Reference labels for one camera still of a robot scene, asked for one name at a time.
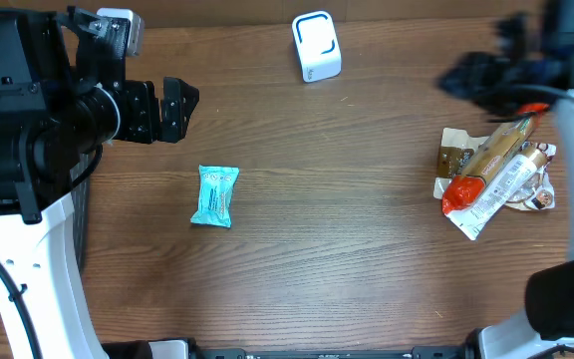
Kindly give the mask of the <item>white cream tube brown cap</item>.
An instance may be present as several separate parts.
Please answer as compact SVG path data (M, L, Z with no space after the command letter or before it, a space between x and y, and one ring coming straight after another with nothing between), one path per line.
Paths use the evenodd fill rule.
M470 240L477 240L486 224L504 207L541 210L555 206L554 188L545 169L555 155L554 146L530 144L517 153L481 195L464 209L445 216Z

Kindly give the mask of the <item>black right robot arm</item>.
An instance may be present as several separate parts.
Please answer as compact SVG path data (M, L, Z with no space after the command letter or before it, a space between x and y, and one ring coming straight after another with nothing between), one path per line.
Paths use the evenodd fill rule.
M572 232L564 263L530 276L524 308L472 331L448 358L550 358L574 354L574 1L549 1L539 44L531 47L523 16L497 26L497 55L471 52L440 87L488 111L497 131L445 189L443 214L470 239L529 180L545 153L526 145L536 123L553 114L566 151Z

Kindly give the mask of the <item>beige bread snack bag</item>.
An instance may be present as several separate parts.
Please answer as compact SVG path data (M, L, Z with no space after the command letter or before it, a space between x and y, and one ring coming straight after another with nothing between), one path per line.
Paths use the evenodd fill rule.
M478 148L488 139L472 137L466 130L444 128L437 156L437 177L434 181L433 197L441 199L442 194L455 175L459 174ZM545 156L546 161L535 174L504 204L515 210L538 211L555 207L555 190L550 182L548 165L556 155L555 145L526 141L526 147L536 147Z

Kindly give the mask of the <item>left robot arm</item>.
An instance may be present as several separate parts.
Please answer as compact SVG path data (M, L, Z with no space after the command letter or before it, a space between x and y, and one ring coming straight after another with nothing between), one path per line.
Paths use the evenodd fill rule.
M0 315L17 358L190 359L187 339L102 343L74 247L74 190L113 140L177 143L199 93L167 77L130 81L144 20L102 8L0 8Z

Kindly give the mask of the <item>orange spaghetti pack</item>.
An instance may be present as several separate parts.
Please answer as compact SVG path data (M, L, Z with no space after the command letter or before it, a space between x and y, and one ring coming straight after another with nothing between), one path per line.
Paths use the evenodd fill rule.
M471 206L495 179L507 162L539 126L549 106L534 103L522 106L512 119L504 119L454 176L442 195L442 212Z

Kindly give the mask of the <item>light blue snack packet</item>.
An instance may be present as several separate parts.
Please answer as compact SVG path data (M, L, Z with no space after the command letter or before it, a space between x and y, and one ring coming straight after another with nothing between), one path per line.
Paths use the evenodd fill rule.
M233 167L200 166L197 211L190 222L231 227L230 205L240 170Z

